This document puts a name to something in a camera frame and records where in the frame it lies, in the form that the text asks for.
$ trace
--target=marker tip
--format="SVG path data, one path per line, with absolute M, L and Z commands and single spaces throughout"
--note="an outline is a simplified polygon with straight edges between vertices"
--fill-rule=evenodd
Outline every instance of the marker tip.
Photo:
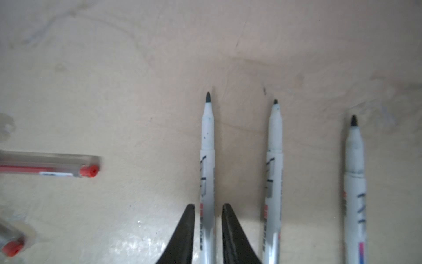
M 352 120 L 350 121 L 350 126 L 357 126 L 357 118 L 356 115 L 352 116 Z

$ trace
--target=black plastic object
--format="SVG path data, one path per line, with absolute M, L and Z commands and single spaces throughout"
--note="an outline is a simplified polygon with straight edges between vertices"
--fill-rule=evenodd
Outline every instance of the black plastic object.
M 180 217 L 173 236 L 162 253 L 157 264 L 192 263 L 193 230 L 195 228 L 195 205 L 188 204 Z
M 223 205 L 222 231 L 224 264 L 261 264 L 230 204 Z

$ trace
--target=pen end cap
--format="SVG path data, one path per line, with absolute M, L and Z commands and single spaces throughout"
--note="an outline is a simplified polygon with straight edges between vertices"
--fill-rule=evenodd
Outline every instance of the pen end cap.
M 79 174 L 82 177 L 93 178 L 97 176 L 99 170 L 100 168 L 97 165 L 82 166 L 81 169 L 79 170 Z
M 2 252 L 9 258 L 16 256 L 24 247 L 20 241 L 10 241 L 3 248 Z

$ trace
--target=stained surface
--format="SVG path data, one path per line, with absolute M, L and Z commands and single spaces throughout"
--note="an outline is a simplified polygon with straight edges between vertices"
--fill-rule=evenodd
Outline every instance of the stained surface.
M 1 1 L 0 23 L 0 149 L 103 158 L 94 179 L 0 175 L 2 217 L 37 234 L 8 263 L 155 263 L 185 206 L 198 208 L 207 91 L 216 214 L 230 203 L 258 255 L 277 98 L 282 263 L 342 259 L 351 114 L 366 149 L 369 261 L 420 262 L 420 1 Z

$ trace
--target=marker label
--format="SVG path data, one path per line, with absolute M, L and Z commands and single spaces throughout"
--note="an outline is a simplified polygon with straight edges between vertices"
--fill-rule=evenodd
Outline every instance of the marker label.
M 40 171 L 39 174 L 44 175 L 44 176 L 73 177 L 73 173 L 68 173 L 68 172 Z
M 273 197 L 273 178 L 274 178 L 274 161 L 275 159 L 270 159 L 269 162 L 267 162 L 267 198 Z

